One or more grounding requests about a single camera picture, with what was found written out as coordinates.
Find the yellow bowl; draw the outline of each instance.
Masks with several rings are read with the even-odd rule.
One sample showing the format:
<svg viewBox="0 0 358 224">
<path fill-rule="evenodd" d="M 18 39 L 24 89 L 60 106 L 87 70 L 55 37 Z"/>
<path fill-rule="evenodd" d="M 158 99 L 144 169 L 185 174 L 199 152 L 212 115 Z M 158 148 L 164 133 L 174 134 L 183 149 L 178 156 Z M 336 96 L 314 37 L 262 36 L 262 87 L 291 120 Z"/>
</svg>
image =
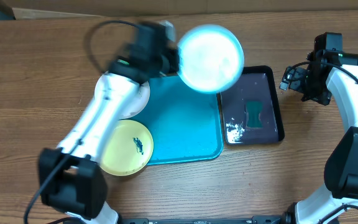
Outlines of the yellow bowl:
<svg viewBox="0 0 358 224">
<path fill-rule="evenodd" d="M 111 175 L 134 174 L 146 166 L 153 148 L 152 135 L 143 124 L 121 120 L 106 145 L 100 167 Z"/>
</svg>

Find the teal tray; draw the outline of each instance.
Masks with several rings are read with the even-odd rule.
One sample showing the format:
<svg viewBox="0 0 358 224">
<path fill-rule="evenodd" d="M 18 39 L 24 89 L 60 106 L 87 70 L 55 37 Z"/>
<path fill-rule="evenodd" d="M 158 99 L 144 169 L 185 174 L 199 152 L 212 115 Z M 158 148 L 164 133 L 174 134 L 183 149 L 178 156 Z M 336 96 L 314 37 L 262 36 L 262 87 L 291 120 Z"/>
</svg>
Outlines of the teal tray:
<svg viewBox="0 0 358 224">
<path fill-rule="evenodd" d="M 136 116 L 152 134 L 154 151 L 147 165 L 214 159 L 223 150 L 215 94 L 186 86 L 180 77 L 149 80 L 150 100 Z"/>
</svg>

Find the black tray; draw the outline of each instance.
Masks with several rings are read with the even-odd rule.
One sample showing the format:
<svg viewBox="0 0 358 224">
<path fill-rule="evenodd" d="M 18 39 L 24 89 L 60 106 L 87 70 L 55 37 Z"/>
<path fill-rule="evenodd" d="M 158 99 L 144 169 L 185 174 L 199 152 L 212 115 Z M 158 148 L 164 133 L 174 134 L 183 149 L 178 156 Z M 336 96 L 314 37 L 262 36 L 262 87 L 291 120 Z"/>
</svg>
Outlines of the black tray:
<svg viewBox="0 0 358 224">
<path fill-rule="evenodd" d="M 221 101 L 223 133 L 228 144 L 262 144 L 284 139 L 270 67 L 244 67 L 240 79 L 221 93 Z"/>
</svg>

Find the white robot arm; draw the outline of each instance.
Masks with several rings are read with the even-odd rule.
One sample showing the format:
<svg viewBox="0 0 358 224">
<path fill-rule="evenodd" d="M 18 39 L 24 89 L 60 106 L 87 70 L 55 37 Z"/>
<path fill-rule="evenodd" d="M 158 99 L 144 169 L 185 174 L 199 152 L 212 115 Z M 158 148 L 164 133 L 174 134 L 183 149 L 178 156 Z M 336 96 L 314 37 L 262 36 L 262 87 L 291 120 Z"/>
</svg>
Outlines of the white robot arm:
<svg viewBox="0 0 358 224">
<path fill-rule="evenodd" d="M 358 78 L 358 66 L 343 65 L 342 68 L 351 72 Z M 358 127 L 358 84 L 347 74 L 333 68 L 326 81 L 328 90 L 333 94 L 339 113 L 342 117 L 345 132 L 350 127 Z M 323 184 L 310 197 L 296 204 L 295 216 L 296 223 L 315 224 L 329 215 L 343 204 L 357 205 L 358 199 L 354 198 L 334 198 L 332 192 Z M 328 218 L 324 223 L 330 222 L 342 214 L 344 210 Z"/>
<path fill-rule="evenodd" d="M 42 203 L 85 223 L 115 224 L 118 220 L 117 212 L 105 202 L 107 185 L 98 164 L 124 107 L 138 94 L 140 84 L 178 71 L 178 50 L 168 47 L 168 41 L 175 38 L 171 23 L 130 25 L 138 30 L 135 42 L 125 48 L 128 55 L 118 56 L 100 77 L 103 87 L 95 90 L 80 120 L 59 143 L 60 150 L 44 149 L 39 157 Z M 69 168 L 77 169 L 76 174 L 65 172 Z"/>
</svg>

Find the green sponge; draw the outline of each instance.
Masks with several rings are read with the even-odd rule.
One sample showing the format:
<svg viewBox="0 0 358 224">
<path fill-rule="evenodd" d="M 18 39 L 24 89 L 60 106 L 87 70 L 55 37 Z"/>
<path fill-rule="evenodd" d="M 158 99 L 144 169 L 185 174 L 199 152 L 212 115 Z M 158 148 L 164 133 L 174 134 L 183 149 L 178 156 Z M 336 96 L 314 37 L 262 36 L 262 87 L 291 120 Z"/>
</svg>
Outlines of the green sponge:
<svg viewBox="0 0 358 224">
<path fill-rule="evenodd" d="M 261 128 L 262 123 L 259 119 L 259 114 L 262 111 L 263 105 L 260 101 L 248 101 L 246 102 L 246 114 L 248 115 L 248 128 Z"/>
</svg>

